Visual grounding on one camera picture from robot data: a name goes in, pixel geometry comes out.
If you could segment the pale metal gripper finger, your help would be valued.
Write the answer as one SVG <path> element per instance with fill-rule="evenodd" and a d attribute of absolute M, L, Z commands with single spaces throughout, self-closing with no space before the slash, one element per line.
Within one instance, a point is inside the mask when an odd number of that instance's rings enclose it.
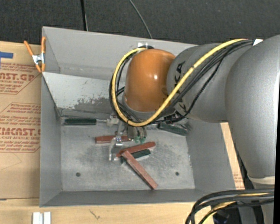
<path fill-rule="evenodd" d="M 108 156 L 109 161 L 114 161 L 114 158 L 116 156 L 115 147 L 116 147 L 115 141 L 111 141 L 109 147 L 109 156 Z"/>
<path fill-rule="evenodd" d="M 115 145 L 114 145 L 114 155 L 113 155 L 113 161 L 115 161 L 117 159 L 117 154 L 119 153 L 119 151 L 123 148 L 123 141 L 122 141 L 122 137 L 117 137 L 115 139 Z"/>

